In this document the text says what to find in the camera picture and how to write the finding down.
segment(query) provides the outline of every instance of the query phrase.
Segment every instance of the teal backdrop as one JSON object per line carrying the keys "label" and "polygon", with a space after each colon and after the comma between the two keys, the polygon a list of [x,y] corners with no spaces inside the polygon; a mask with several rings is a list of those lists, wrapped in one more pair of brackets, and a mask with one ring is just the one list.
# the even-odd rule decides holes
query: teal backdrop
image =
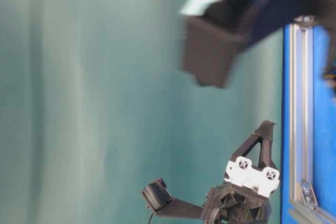
{"label": "teal backdrop", "polygon": [[[264,119],[280,168],[282,32],[200,88],[180,70],[184,2],[0,0],[0,223],[146,223],[158,177],[201,205]],[[271,204],[280,223],[280,189]]]}

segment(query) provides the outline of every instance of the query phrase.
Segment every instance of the cable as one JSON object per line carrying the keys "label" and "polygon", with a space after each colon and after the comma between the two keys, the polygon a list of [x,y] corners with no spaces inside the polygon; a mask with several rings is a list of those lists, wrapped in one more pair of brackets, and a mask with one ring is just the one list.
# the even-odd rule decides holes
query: cable
{"label": "cable", "polygon": [[147,224],[151,224],[151,220],[152,220],[153,215],[154,215],[154,213],[152,213],[152,214],[149,216],[149,219],[148,219]]}

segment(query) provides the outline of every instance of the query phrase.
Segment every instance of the bolt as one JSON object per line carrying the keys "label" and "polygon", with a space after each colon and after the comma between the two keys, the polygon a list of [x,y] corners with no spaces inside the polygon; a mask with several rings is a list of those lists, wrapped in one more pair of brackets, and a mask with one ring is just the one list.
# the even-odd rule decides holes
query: bolt
{"label": "bolt", "polygon": [[305,23],[310,22],[310,16],[303,17],[303,22]]}

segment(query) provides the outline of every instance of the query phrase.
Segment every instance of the blue panel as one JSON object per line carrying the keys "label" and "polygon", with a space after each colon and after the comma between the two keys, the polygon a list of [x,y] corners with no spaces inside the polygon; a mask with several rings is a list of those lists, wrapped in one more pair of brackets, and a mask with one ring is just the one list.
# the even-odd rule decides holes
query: blue panel
{"label": "blue panel", "polygon": [[289,215],[289,26],[284,29],[284,63],[283,63],[283,95],[282,95],[282,199],[281,223],[296,223]]}
{"label": "blue panel", "polygon": [[322,27],[314,29],[314,188],[319,205],[336,215],[336,107],[332,89],[321,79],[328,40]]}

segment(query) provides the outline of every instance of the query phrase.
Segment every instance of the black 3d-printed bracket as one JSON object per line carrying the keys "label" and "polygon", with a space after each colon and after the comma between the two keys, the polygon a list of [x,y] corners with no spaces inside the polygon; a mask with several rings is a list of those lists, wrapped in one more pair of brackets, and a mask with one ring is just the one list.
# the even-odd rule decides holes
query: black 3d-printed bracket
{"label": "black 3d-printed bracket", "polygon": [[273,141],[273,127],[274,123],[270,121],[263,121],[261,126],[233,153],[231,161],[235,162],[237,157],[246,157],[246,155],[256,146],[261,144],[258,167],[255,169],[262,170],[269,166],[277,169],[271,159],[272,155],[272,141]]}

